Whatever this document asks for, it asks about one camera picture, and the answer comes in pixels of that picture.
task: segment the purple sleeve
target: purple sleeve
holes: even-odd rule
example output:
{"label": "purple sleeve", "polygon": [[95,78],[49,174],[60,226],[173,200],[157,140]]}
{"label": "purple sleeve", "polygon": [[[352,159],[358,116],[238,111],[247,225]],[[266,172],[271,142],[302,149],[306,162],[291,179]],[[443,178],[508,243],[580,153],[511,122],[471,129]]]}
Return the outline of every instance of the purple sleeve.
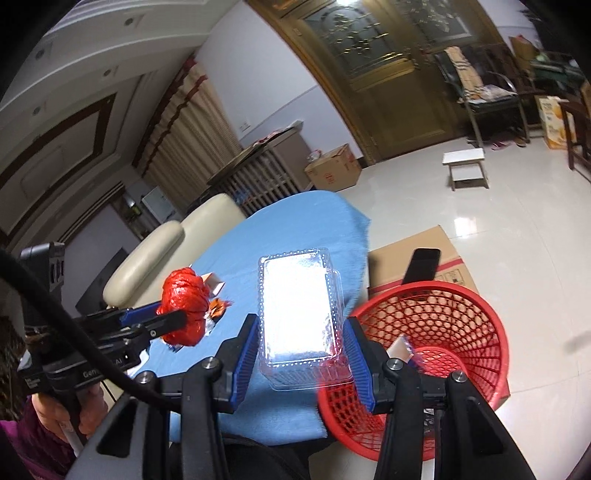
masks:
{"label": "purple sleeve", "polygon": [[0,421],[0,426],[37,479],[62,480],[76,459],[69,444],[41,425],[30,398],[20,420]]}

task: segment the white leather sofa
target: white leather sofa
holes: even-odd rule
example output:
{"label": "white leather sofa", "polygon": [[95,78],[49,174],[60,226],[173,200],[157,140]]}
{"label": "white leather sofa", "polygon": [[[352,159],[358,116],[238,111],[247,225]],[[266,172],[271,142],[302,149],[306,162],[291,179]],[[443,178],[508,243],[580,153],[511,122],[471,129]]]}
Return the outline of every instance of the white leather sofa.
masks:
{"label": "white leather sofa", "polygon": [[103,290],[103,299],[107,305],[119,308],[159,301],[169,273],[188,267],[244,219],[233,200],[220,194],[182,222],[172,220],[160,225],[115,271]]}

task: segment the small white stool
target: small white stool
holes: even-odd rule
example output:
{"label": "small white stool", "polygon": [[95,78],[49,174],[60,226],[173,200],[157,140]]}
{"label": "small white stool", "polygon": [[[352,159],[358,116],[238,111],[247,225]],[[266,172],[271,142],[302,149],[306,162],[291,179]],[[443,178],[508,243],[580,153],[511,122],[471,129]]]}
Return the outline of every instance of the small white stool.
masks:
{"label": "small white stool", "polygon": [[449,168],[452,190],[455,192],[456,182],[463,180],[484,180],[485,187],[490,188],[483,162],[484,149],[482,148],[470,148],[444,154],[443,165],[447,165]]}

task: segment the metal screw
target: metal screw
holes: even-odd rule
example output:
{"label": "metal screw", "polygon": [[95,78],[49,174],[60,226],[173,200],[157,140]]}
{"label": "metal screw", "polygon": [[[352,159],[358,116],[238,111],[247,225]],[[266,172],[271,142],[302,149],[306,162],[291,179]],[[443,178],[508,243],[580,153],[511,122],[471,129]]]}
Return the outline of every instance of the metal screw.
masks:
{"label": "metal screw", "polygon": [[456,370],[454,373],[452,373],[452,378],[458,383],[464,383],[466,380],[468,380],[468,376],[460,370]]}
{"label": "metal screw", "polygon": [[219,364],[220,364],[220,360],[218,360],[214,356],[208,356],[207,358],[204,358],[203,360],[201,360],[201,366],[207,370],[210,370],[212,368],[217,368],[217,366]]}
{"label": "metal screw", "polygon": [[136,382],[146,384],[150,383],[154,378],[156,378],[156,374],[151,372],[150,370],[146,370],[145,372],[141,372],[135,379]]}
{"label": "metal screw", "polygon": [[391,358],[390,360],[388,360],[386,362],[386,367],[388,367],[390,370],[402,370],[404,366],[404,362],[402,360],[400,360],[399,358]]}

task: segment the clear plastic box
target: clear plastic box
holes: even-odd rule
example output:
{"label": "clear plastic box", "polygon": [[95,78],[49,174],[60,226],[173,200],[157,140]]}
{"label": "clear plastic box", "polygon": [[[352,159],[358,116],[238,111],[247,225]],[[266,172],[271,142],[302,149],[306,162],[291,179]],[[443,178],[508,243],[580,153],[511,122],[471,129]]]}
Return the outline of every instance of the clear plastic box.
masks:
{"label": "clear plastic box", "polygon": [[275,390],[351,382],[343,296],[326,248],[259,260],[260,369]]}

